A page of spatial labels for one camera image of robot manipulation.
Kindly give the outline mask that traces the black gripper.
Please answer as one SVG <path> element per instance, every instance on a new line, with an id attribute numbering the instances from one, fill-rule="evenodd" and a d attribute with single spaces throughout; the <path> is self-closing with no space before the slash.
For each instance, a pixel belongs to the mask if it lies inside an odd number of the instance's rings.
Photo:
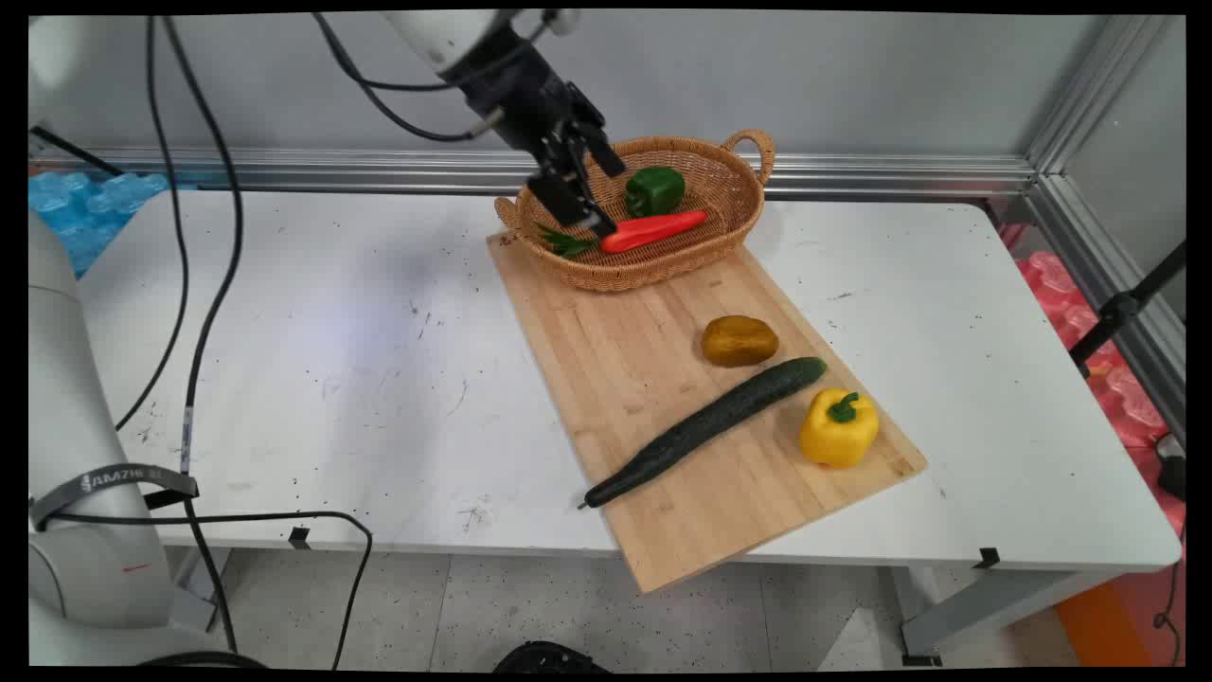
<path id="1" fill-rule="evenodd" d="M 494 25 L 454 65 L 445 71 L 465 103 L 482 118 L 499 114 L 492 128 L 513 150 L 531 155 L 541 171 L 527 180 L 528 193 L 555 220 L 570 229 L 587 229 L 610 237 L 617 224 L 598 206 L 579 174 L 562 174 L 587 155 L 607 177 L 627 165 L 604 133 L 604 115 L 574 84 L 564 81 L 531 40 L 511 25 Z"/>

